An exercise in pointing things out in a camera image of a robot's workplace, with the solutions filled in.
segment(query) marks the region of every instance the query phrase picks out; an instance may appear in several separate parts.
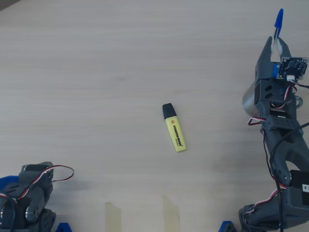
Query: wooden table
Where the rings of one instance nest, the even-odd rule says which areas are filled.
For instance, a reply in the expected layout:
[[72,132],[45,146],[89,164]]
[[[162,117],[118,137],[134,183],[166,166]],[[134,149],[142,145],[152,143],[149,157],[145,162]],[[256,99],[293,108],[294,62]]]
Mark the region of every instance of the wooden table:
[[[48,207],[75,232],[104,231],[106,202],[121,208],[122,232],[163,232],[162,195],[182,232],[239,229],[238,210],[276,187],[241,98],[281,7],[281,37],[308,57],[307,0],[22,0],[1,11],[0,176],[73,167]],[[299,95],[303,124],[309,92]],[[182,153],[163,119],[169,102]]]

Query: black cap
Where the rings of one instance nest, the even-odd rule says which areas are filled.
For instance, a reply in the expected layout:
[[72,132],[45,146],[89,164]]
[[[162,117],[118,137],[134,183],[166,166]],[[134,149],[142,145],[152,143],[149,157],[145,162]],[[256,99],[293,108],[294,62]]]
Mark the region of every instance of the black cap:
[[164,119],[167,119],[168,117],[176,116],[176,112],[171,103],[164,104],[162,108],[163,108]]

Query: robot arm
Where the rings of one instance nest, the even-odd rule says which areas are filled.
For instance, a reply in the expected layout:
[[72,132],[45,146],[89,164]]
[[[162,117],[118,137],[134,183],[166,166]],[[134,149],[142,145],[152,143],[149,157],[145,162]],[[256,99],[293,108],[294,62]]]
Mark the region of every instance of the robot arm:
[[[309,220],[309,191],[305,189],[309,188],[309,149],[296,119],[293,92],[295,81],[304,76],[308,59],[291,57],[288,45],[278,37],[281,62],[271,62],[273,40],[270,36],[264,46],[255,67],[255,81],[244,95],[243,105],[250,116],[261,119],[261,132],[270,154],[270,174],[281,189],[263,202],[240,209],[244,232],[277,230],[280,223],[282,228],[290,228]],[[290,171],[286,161],[300,171]]]

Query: masking tape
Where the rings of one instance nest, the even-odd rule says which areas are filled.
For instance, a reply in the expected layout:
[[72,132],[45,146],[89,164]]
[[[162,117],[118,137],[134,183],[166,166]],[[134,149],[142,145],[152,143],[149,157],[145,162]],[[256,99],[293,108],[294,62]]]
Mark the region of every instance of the masking tape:
[[163,196],[165,232],[179,232],[179,208]]
[[121,209],[105,203],[105,232],[121,232]]

